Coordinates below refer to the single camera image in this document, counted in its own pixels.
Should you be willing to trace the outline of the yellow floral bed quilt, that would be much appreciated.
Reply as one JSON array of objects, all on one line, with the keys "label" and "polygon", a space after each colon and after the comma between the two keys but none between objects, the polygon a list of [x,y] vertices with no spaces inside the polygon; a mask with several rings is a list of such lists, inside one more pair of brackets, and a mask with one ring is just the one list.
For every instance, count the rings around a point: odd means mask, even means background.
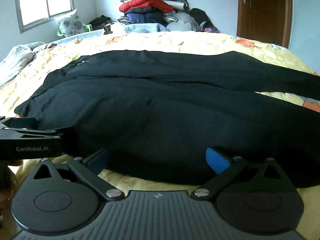
[{"label": "yellow floral bed quilt", "polygon": [[[40,50],[15,79],[1,88],[1,115],[17,116],[14,109],[23,103],[43,84],[45,77],[82,55],[93,55],[112,50],[149,50],[167,53],[219,55],[229,51],[246,54],[264,63],[317,75],[294,53],[281,46],[250,41],[227,34],[187,32],[111,34],[93,38],[71,38],[71,41],[54,48]],[[303,98],[289,93],[262,92],[319,113],[319,100]],[[195,186],[153,182],[103,170],[99,175],[128,193],[129,190],[188,190]],[[319,239],[319,186],[298,189],[305,211],[298,232],[306,239]]]}]

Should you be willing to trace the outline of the black bag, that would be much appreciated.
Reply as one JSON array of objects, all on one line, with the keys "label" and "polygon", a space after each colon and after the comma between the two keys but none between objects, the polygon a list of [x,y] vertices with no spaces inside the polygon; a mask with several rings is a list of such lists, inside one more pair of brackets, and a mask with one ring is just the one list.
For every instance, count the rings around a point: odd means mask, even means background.
[{"label": "black bag", "polygon": [[89,23],[92,26],[93,30],[103,29],[105,25],[108,23],[111,23],[112,19],[110,17],[106,17],[104,15],[101,15]]}]

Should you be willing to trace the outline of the black pants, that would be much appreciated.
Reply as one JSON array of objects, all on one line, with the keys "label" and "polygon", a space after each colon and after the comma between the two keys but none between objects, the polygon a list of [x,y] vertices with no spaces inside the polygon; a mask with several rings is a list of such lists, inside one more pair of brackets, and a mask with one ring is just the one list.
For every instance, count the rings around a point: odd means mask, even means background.
[{"label": "black pants", "polygon": [[319,113],[268,96],[319,99],[319,77],[231,51],[203,56],[107,51],[47,75],[14,112],[40,129],[71,127],[64,151],[108,150],[108,170],[201,185],[213,148],[274,158],[297,188],[319,184]]}]

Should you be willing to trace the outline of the blue striped blanket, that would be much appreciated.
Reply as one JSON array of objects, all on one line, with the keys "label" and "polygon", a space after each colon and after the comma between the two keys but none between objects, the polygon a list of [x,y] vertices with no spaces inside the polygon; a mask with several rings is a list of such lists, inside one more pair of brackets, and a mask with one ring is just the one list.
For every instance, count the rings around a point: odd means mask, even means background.
[{"label": "blue striped blanket", "polygon": [[126,33],[157,33],[170,30],[159,23],[136,23],[126,25],[124,31]]}]

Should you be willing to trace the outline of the floral white pillow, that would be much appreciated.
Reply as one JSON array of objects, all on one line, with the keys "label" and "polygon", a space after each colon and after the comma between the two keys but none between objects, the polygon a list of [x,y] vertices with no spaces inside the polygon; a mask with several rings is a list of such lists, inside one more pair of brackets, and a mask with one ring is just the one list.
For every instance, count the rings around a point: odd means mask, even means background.
[{"label": "floral white pillow", "polygon": [[84,24],[80,20],[77,9],[56,17],[55,22],[59,33],[64,37],[70,37],[85,32]]}]

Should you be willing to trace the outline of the small black white object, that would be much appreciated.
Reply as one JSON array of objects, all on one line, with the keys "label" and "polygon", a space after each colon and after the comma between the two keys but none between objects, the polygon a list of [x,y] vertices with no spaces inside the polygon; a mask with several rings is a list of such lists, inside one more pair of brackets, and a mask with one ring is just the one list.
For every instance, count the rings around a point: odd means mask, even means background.
[{"label": "small black white object", "polygon": [[108,34],[113,33],[112,25],[113,25],[113,23],[108,23],[104,26],[104,35],[108,35]]}]

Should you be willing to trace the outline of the red padded jacket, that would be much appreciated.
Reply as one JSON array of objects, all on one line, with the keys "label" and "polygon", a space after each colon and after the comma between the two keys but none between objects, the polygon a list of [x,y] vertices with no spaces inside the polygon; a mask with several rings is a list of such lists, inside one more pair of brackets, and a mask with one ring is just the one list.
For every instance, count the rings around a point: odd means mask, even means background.
[{"label": "red padded jacket", "polygon": [[157,8],[163,13],[170,13],[175,10],[172,6],[168,5],[162,0],[132,0],[129,2],[123,3],[119,7],[119,11],[127,12],[130,9],[148,8],[148,7]]}]

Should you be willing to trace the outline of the brown wooden door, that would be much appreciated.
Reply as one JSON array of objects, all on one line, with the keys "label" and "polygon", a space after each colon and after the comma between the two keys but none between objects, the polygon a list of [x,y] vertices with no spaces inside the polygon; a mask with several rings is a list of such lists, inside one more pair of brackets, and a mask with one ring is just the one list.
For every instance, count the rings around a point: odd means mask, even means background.
[{"label": "brown wooden door", "polygon": [[238,0],[239,37],[288,48],[291,23],[292,0]]}]

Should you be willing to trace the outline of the pile of clothes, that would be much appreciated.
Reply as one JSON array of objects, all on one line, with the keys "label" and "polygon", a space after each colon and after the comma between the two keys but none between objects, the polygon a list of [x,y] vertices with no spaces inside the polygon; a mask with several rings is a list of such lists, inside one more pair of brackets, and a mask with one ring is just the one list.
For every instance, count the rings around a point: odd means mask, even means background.
[{"label": "pile of clothes", "polygon": [[170,31],[218,33],[205,11],[187,0],[123,0],[119,11],[126,24],[157,23]]}]

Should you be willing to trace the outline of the window with grey frame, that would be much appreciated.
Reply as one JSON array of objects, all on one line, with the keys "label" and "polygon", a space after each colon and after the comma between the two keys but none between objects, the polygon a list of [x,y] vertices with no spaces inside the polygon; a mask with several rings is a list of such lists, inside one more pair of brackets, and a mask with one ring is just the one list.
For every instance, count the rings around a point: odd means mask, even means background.
[{"label": "window with grey frame", "polygon": [[15,0],[20,33],[74,9],[73,0]]}]

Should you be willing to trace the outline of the grey white crumpled sheet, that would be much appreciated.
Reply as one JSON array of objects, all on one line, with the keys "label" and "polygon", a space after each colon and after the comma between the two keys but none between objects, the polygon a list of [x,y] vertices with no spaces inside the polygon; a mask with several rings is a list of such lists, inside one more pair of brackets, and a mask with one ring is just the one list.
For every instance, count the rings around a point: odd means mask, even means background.
[{"label": "grey white crumpled sheet", "polygon": [[56,43],[33,42],[14,46],[1,61],[1,87],[12,81],[39,51],[56,46]]}]

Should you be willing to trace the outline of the green plastic chair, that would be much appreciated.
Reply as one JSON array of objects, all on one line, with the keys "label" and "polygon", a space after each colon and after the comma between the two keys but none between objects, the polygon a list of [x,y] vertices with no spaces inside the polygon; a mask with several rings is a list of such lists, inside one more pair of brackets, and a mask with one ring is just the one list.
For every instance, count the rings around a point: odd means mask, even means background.
[{"label": "green plastic chair", "polygon": [[[85,32],[93,31],[93,27],[91,24],[83,24],[82,26]],[[60,38],[66,38],[66,36],[63,33],[61,33],[60,29],[57,29],[56,34]]]}]

